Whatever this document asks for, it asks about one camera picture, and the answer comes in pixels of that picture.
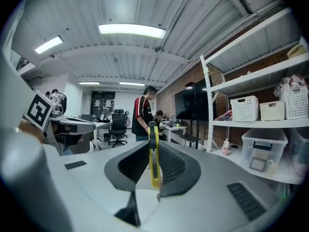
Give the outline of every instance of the floor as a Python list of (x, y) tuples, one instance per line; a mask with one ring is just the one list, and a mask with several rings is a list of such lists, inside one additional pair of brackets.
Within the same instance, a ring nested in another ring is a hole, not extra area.
[[(104, 129), (100, 129), (98, 136), (101, 139), (103, 139), (103, 134), (104, 133), (108, 133), (108, 129), (105, 129), (105, 128)], [(132, 133), (131, 129), (127, 129), (126, 135), (127, 135), (127, 138), (123, 138), (121, 140), (126, 140), (127, 144), (135, 142), (135, 135)], [(112, 150), (112, 144), (108, 145), (107, 142), (104, 142), (104, 150), (108, 150), (108, 149)], [(154, 188), (151, 185), (150, 169), (147, 169), (147, 168), (145, 169), (144, 173), (140, 177), (139, 182), (136, 184), (136, 189), (147, 189), (147, 190), (159, 191), (158, 188)]]

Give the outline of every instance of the brick wall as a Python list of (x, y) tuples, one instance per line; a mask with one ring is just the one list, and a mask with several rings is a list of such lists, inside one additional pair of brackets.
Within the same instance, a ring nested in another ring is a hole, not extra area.
[[(289, 49), (283, 50), (263, 60), (260, 60), (251, 65), (248, 65), (243, 69), (232, 72), (231, 74), (228, 74), (225, 76), (225, 80), (230, 81), (230, 80), (240, 77), (241, 75), (246, 75), (248, 71), (255, 72), (260, 69), (271, 66), (273, 64), (285, 61), (288, 59), (287, 58), (288, 51)], [(218, 70), (216, 70), (215, 68), (210, 68), (210, 75), (211, 75), (213, 85), (218, 85), (222, 83), (221, 75)], [(198, 63), (190, 70), (190, 72), (186, 73), (184, 76), (176, 80), (172, 85), (166, 88), (162, 93), (158, 94), (156, 98), (157, 109), (158, 110), (162, 109), (164, 114), (167, 116), (176, 114), (174, 95), (184, 90), (186, 88), (184, 85), (187, 84), (188, 82), (196, 83), (202, 79), (204, 79), (204, 73), (203, 73), (201, 63)], [(240, 97), (255, 95), (259, 99), (259, 103), (277, 101), (278, 98), (274, 96), (273, 91), (274, 91), (273, 88), (269, 88), (269, 89), (261, 90), (258, 92), (248, 93)], [(225, 96), (223, 94), (219, 94), (215, 102), (216, 102), (217, 116), (220, 116), (226, 112)], [(187, 126), (188, 130), (190, 130), (189, 121), (184, 120), (182, 124)], [(241, 136), (248, 130), (249, 129), (247, 128), (230, 128), (230, 137), (229, 137), (230, 142), (234, 144), (242, 144)], [(195, 134), (196, 134), (196, 124), (194, 123), (193, 124), (193, 135)], [(220, 126), (214, 127), (213, 139), (218, 144), (218, 146), (221, 146), (223, 144), (225, 135), (226, 135), (226, 127), (220, 127)], [(207, 121), (200, 122), (199, 137), (201, 138), (200, 143), (203, 144), (204, 140), (207, 139), (208, 137), (208, 122)]]

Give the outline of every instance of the black tv screen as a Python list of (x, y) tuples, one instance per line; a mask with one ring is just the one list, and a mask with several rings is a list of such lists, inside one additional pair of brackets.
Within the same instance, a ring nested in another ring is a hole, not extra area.
[[(176, 118), (187, 120), (209, 120), (208, 98), (205, 79), (175, 94)], [(216, 118), (213, 103), (213, 118)]]

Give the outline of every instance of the laptop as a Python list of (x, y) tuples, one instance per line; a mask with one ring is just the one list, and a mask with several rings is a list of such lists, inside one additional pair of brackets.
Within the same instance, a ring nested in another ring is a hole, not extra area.
[(172, 120), (169, 123), (167, 123), (166, 125), (167, 126), (173, 126), (174, 124), (176, 124), (176, 116), (175, 115), (173, 115)]

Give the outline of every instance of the metal pole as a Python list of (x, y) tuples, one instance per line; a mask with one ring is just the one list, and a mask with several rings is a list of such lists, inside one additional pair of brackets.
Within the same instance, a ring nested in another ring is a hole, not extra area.
[[(197, 120), (197, 138), (198, 138), (198, 136), (199, 136), (199, 121)], [(195, 143), (195, 149), (197, 149), (197, 148), (198, 148), (198, 140)]]
[(193, 121), (190, 120), (190, 136), (192, 136), (192, 133), (193, 133)]
[(207, 88), (207, 97), (208, 97), (208, 114), (209, 114), (209, 123), (208, 123), (208, 140), (207, 140), (207, 152), (211, 152), (211, 145), (212, 145), (212, 133), (213, 133), (213, 105), (212, 105), (212, 92), (210, 91), (211, 82), (209, 80), (209, 69), (205, 64), (205, 59), (203, 55), (200, 56), (203, 72), (206, 81), (206, 88)]

